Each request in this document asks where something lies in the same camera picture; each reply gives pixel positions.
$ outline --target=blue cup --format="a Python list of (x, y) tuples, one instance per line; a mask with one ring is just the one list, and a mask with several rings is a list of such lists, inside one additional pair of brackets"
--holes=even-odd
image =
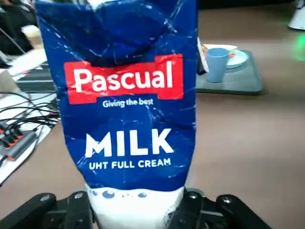
[(208, 81), (219, 83), (224, 79), (230, 51), (224, 48), (213, 48), (206, 52), (206, 62), (209, 67)]

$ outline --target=plate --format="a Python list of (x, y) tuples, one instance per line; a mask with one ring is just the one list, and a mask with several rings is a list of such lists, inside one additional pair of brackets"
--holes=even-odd
[(227, 69), (237, 68), (242, 66), (249, 59), (248, 55), (240, 50), (235, 50), (235, 56), (229, 59)]

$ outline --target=red label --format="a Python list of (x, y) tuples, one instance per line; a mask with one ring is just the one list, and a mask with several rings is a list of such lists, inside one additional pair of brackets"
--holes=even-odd
[(156, 56), (155, 62), (104, 68), (89, 62), (64, 65), (70, 104), (95, 103), (97, 97), (157, 94), (159, 99), (183, 98), (183, 57)]

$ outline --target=plastic cup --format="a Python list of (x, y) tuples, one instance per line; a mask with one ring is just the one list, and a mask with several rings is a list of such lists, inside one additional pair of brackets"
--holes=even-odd
[(213, 48), (206, 52), (206, 62), (209, 66), (207, 80), (220, 83), (224, 79), (230, 51), (224, 48)]
[(41, 32), (35, 25), (26, 25), (21, 28), (34, 49), (43, 49)]

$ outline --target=gray tray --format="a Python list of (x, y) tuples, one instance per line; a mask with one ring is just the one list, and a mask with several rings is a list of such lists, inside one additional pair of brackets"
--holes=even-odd
[(242, 50), (249, 59), (242, 66), (226, 70), (221, 83), (206, 80), (207, 74), (197, 75), (196, 92), (221, 94), (259, 94), (263, 90), (261, 76), (257, 70), (254, 57), (250, 51)]

